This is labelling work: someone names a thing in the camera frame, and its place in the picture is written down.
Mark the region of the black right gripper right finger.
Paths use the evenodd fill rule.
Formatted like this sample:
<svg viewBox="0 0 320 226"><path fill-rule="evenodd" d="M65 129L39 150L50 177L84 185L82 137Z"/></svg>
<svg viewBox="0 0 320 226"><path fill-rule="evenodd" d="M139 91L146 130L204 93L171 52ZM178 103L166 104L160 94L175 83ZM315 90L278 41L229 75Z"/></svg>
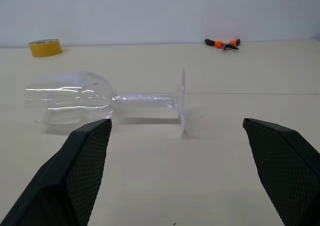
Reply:
<svg viewBox="0 0 320 226"><path fill-rule="evenodd" d="M260 182L285 226L320 226L320 153L297 131L245 118Z"/></svg>

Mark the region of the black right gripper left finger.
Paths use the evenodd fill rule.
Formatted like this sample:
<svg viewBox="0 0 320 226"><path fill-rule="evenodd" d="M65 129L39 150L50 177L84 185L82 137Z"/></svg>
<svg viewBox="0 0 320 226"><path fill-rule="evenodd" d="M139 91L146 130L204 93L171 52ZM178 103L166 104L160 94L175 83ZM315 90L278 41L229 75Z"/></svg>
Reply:
<svg viewBox="0 0 320 226"><path fill-rule="evenodd" d="M111 119L74 130L36 172L0 226L88 226L111 130Z"/></svg>

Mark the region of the clear plastic wine glass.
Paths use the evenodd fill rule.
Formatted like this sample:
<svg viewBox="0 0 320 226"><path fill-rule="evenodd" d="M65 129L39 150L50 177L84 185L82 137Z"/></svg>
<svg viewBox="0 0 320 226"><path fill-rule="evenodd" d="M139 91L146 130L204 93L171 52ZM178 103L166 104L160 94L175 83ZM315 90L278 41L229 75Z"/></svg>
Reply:
<svg viewBox="0 0 320 226"><path fill-rule="evenodd" d="M186 72L174 93L118 93L102 76L76 71L51 74L30 84L24 91L24 107L43 110L47 126L69 126L100 119L110 119L118 109L158 108L174 109L185 131Z"/></svg>

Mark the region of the yellow tape roll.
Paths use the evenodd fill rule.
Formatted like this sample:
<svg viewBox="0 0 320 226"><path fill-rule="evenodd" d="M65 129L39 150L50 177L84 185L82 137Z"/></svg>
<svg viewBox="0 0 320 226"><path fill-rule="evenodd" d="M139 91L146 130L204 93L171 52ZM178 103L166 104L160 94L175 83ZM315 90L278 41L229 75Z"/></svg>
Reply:
<svg viewBox="0 0 320 226"><path fill-rule="evenodd" d="M59 55L63 52L58 39L43 39L28 43L34 58L45 58Z"/></svg>

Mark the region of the black orange pliers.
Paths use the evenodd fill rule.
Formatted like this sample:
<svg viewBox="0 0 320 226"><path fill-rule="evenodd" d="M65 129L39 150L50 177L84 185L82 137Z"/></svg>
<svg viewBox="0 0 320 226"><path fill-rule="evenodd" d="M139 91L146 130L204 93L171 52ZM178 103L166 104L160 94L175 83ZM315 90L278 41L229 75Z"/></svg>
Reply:
<svg viewBox="0 0 320 226"><path fill-rule="evenodd" d="M228 43L225 43L223 41L215 41L211 39L205 39L204 43L207 46L214 47L217 49L222 49L222 50L239 50L238 46L241 44L241 40L239 38L236 38L234 40L231 40Z"/></svg>

